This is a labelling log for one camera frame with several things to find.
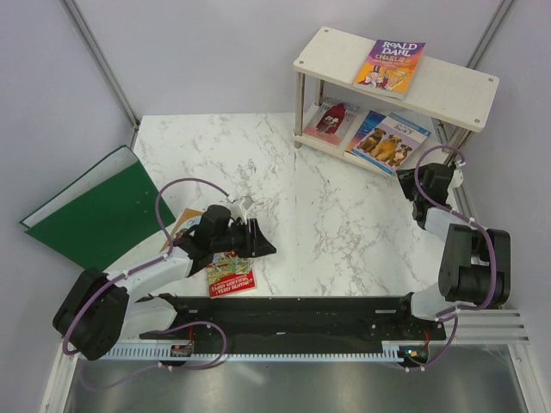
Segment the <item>Why Do Dogs Bark book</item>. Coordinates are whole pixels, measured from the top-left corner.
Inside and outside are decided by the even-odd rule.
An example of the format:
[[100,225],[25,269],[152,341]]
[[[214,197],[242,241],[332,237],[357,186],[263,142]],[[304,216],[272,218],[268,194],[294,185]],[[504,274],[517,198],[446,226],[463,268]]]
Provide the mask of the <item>Why Do Dogs Bark book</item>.
[[380,123],[380,128],[387,132],[382,141],[370,153],[363,153],[356,146],[350,155],[392,175],[431,136],[431,131],[398,114],[386,116]]

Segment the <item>Jane Eyre book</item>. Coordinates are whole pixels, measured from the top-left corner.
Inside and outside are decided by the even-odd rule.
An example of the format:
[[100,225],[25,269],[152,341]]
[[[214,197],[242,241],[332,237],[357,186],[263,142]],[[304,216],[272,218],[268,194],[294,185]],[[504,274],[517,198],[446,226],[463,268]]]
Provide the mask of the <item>Jane Eyre book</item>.
[[348,143],[345,152],[351,154],[353,149],[358,146],[363,153],[370,153],[387,135],[387,132],[380,128],[380,123],[386,117],[385,114],[369,111],[354,137]]

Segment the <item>Charlie Chocolate Factory book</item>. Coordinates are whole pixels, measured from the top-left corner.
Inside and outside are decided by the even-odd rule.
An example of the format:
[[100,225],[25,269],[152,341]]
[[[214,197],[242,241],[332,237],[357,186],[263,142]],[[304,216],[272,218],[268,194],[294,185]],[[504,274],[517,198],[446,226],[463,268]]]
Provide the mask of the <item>Charlie Chocolate Factory book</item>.
[[357,72],[352,87],[404,100],[424,48],[424,42],[377,40]]

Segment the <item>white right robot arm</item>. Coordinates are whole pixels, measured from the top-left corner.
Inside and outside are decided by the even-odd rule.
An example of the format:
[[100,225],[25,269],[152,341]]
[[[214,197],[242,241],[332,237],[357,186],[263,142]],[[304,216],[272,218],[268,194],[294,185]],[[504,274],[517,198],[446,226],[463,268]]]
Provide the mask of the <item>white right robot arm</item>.
[[412,293],[410,309],[394,317],[396,332],[407,339],[424,330],[425,320],[496,308],[511,293],[511,235],[453,210],[447,199],[454,174],[454,168],[439,163],[397,171],[413,219],[444,245],[437,282]]

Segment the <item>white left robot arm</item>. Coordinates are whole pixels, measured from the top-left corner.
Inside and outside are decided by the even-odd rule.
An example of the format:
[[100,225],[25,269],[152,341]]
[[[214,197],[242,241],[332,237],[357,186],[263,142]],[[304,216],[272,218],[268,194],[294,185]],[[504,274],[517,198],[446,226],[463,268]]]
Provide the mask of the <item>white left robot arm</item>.
[[148,293],[189,277],[211,264],[217,253],[259,258],[276,253],[256,219],[234,218],[225,206],[211,205],[197,224],[171,238],[149,262],[120,272],[84,270],[53,318],[66,355],[103,357],[130,324],[129,314]]

